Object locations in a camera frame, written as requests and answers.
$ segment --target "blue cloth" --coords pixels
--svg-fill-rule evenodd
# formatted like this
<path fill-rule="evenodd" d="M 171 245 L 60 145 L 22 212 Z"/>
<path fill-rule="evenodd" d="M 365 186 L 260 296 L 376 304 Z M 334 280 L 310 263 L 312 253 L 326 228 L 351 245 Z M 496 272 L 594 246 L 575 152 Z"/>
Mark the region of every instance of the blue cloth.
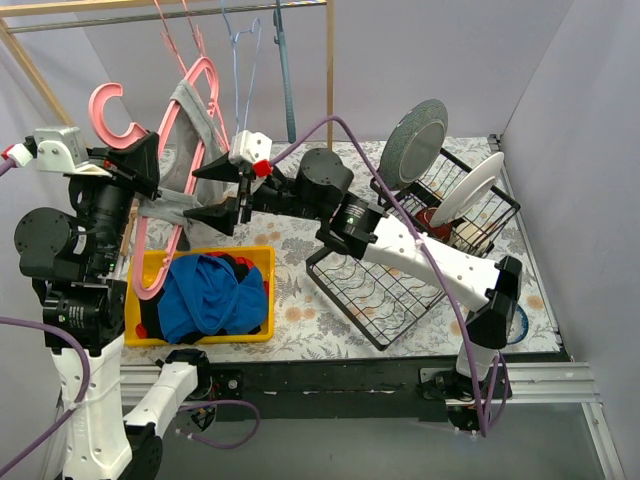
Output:
<path fill-rule="evenodd" d="M 184 335 L 201 331 L 215 335 L 249 332 L 268 313 L 267 294 L 260 270 L 253 267 L 238 283 L 231 266 L 206 255 L 185 255 L 171 262 L 158 303 L 164 338 L 177 343 Z"/>

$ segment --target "yellow plastic basket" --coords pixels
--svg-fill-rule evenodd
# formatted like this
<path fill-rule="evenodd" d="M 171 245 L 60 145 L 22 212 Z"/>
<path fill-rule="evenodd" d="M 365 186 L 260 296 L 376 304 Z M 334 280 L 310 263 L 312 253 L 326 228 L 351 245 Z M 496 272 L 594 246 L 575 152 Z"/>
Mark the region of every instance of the yellow plastic basket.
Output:
<path fill-rule="evenodd" d="M 212 337 L 204 337 L 196 343 L 212 344 L 212 343 L 245 343 L 245 342 L 266 342 L 273 336 L 274 330 L 274 297 L 275 297 L 275 268 L 276 268 L 276 252 L 272 247 L 225 247 L 225 248 L 200 248 L 191 250 L 190 252 L 176 252 L 174 258 L 183 255 L 203 254 L 211 252 L 224 252 L 233 257 L 245 257 L 251 260 L 262 273 L 262 278 L 269 282 L 269 315 L 265 322 L 260 325 L 260 332 L 253 335 L 220 335 Z M 144 268 L 142 271 L 142 283 L 150 286 L 156 278 L 158 270 L 162 265 L 166 253 L 164 251 L 149 251 L 144 254 Z M 151 347 L 155 345 L 168 345 L 167 342 L 157 338 L 139 338 L 136 333 L 136 327 L 140 323 L 140 303 L 133 291 L 131 281 L 133 272 L 133 264 L 129 267 L 129 275 L 127 278 L 127 299 L 124 307 L 124 343 L 129 347 Z"/>

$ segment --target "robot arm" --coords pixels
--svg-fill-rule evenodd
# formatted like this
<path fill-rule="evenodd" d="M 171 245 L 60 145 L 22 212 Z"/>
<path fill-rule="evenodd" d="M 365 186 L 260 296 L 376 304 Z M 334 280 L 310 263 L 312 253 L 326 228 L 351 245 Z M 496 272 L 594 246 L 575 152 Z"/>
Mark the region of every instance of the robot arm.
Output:
<path fill-rule="evenodd" d="M 243 138 L 251 139 L 247 132 Z M 185 216 L 199 220 L 227 235 L 238 222 L 251 220 L 253 211 L 320 221 L 316 238 L 333 251 L 403 271 L 429 285 L 440 282 L 420 252 L 408 228 L 382 207 L 349 192 L 353 172 L 327 149 L 307 151 L 295 178 L 287 178 L 265 160 L 263 149 L 238 149 L 194 172 L 194 176 L 238 183 L 236 197 L 221 205 L 187 210 Z M 244 155 L 244 161 L 238 159 Z M 254 181 L 260 186 L 252 187 Z M 507 344 L 511 321 L 520 297 L 522 264 L 507 256 L 499 263 L 467 255 L 422 235 L 440 270 L 460 302 L 469 309 L 467 329 L 474 350 L 478 378 L 487 375 L 496 351 Z M 464 346 L 456 370 L 471 376 Z"/>
<path fill-rule="evenodd" d="M 82 150 L 78 139 L 76 127 L 41 129 L 10 152 L 26 151 L 40 171 L 68 176 L 76 212 L 74 217 L 36 209 L 23 217 L 14 235 L 20 271 L 32 278 L 44 323 L 76 338 L 89 361 L 89 388 L 75 405 L 83 375 L 80 358 L 64 340 L 45 334 L 65 408 L 74 410 L 65 425 L 63 478 L 154 478 L 169 422 L 190 395 L 200 399 L 211 388 L 209 362 L 198 350 L 174 351 L 158 381 L 123 420 L 126 283 L 111 277 L 134 196 L 158 195 L 158 136 L 150 132 L 123 150 Z"/>

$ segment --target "black wire dish rack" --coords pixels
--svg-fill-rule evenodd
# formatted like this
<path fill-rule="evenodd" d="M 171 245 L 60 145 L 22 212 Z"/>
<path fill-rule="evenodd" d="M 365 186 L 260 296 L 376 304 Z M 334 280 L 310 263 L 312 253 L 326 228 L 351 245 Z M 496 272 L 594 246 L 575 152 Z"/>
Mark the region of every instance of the black wire dish rack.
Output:
<path fill-rule="evenodd" d="M 438 207 L 470 171 L 462 160 L 441 149 L 422 178 L 398 192 L 395 198 L 419 231 L 437 238 L 437 232 L 416 215 Z M 378 204 L 399 217 L 374 180 L 371 188 L 378 194 Z M 494 186 L 464 217 L 453 222 L 446 243 L 484 257 L 518 210 L 520 205 Z M 380 351 L 400 338 L 444 296 L 441 289 L 396 269 L 339 255 L 328 248 L 318 250 L 306 262 L 311 279 Z"/>

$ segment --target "black base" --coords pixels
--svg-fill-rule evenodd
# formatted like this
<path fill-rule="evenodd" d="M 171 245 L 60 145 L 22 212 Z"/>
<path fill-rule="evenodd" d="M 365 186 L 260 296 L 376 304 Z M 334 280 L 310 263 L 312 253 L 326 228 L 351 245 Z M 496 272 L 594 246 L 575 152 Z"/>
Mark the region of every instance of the black base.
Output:
<path fill-rule="evenodd" d="M 507 364 L 569 361 L 563 351 L 549 354 L 506 355 Z M 241 398 L 253 403 L 263 419 L 418 418 L 447 422 L 444 400 L 424 397 L 420 370 L 452 370 L 455 356 L 314 360 L 296 362 L 213 363 L 217 379 L 233 377 L 237 388 L 218 398 Z M 497 388 L 494 398 L 501 398 Z M 252 419 L 242 408 L 219 408 L 216 421 Z"/>

